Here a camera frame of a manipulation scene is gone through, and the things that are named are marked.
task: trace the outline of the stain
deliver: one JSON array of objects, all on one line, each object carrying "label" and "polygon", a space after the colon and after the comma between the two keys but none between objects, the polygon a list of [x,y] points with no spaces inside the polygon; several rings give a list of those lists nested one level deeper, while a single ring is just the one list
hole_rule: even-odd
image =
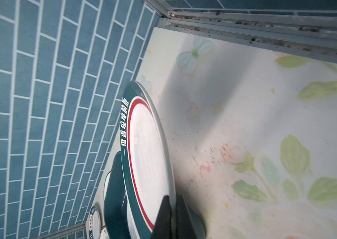
[{"label": "stain", "polygon": [[214,114],[218,112],[223,112],[223,109],[220,107],[220,102],[218,102],[217,104],[212,104],[212,106],[214,108]]},{"label": "stain", "polygon": [[209,165],[207,167],[204,166],[204,165],[201,165],[199,169],[200,169],[201,172],[205,172],[205,171],[211,172],[211,166],[209,166]]}]

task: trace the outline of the white grout line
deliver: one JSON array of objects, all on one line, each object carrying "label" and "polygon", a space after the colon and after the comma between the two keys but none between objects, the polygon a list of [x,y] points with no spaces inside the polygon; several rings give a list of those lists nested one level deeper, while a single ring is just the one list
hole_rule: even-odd
[{"label": "white grout line", "polygon": [[13,23],[14,24],[14,20],[10,19],[10,18],[7,18],[7,17],[4,17],[0,14],[0,18],[7,21],[7,22],[10,22],[10,23]]},{"label": "white grout line", "polygon": [[65,21],[70,22],[71,24],[78,26],[78,23],[76,23],[75,21],[68,19],[67,17],[62,17]]},{"label": "white grout line", "polygon": [[[25,154],[27,156],[28,154],[28,145],[29,145],[29,134],[30,134],[30,121],[31,119],[33,119],[34,117],[31,117],[31,112],[32,110],[30,108],[32,108],[33,106],[33,101],[34,101],[34,85],[35,85],[35,80],[36,80],[36,72],[37,72],[37,63],[38,63],[38,53],[39,53],[39,39],[40,39],[40,32],[41,32],[41,24],[42,24],[42,12],[43,12],[43,8],[44,8],[44,0],[41,0],[39,3],[39,9],[38,9],[38,17],[37,17],[37,30],[36,30],[36,44],[35,44],[35,50],[34,50],[34,60],[33,60],[33,69],[32,69],[32,81],[31,81],[31,88],[30,88],[30,102],[29,102],[29,111],[28,111],[28,124],[27,124],[27,133],[26,133],[26,139],[27,139],[27,143],[25,144]],[[41,163],[41,155],[38,158],[38,165],[40,165]],[[40,167],[37,167],[37,174],[36,177],[38,177],[39,174],[39,169]],[[34,188],[34,191],[37,192],[37,188],[38,188],[38,179],[36,179],[36,185]],[[32,199],[32,205],[33,207],[30,210],[30,221],[29,221],[29,228],[31,227],[31,222],[32,222],[32,218],[33,218],[33,211],[34,211],[34,203],[35,203],[35,198],[36,198],[36,193],[34,193],[33,195],[33,199]],[[22,207],[22,194],[20,194],[20,206],[18,207],[18,209],[20,210]],[[20,225],[17,225],[17,231],[19,231],[20,229]]]},{"label": "white grout line", "polygon": [[9,71],[7,71],[7,70],[2,70],[2,69],[0,69],[0,72],[6,73],[6,74],[12,74],[11,72],[9,72]]},{"label": "white grout line", "polygon": [[40,32],[39,35],[40,35],[40,36],[43,36],[43,37],[45,37],[45,38],[47,38],[47,39],[50,39],[50,40],[52,40],[52,41],[55,41],[55,42],[57,41],[56,38],[51,37],[51,36],[49,36],[49,35],[46,35],[45,33]]},{"label": "white grout line", "polygon": [[85,4],[87,4],[88,6],[92,7],[94,10],[98,11],[98,9],[100,8],[97,8],[96,6],[94,6],[93,4],[89,3],[88,1],[85,1]]},{"label": "white grout line", "polygon": [[28,57],[34,57],[34,55],[29,54],[29,53],[27,53],[27,52],[23,52],[22,50],[17,50],[17,53],[22,54],[22,55],[26,55],[26,56],[28,56]]}]

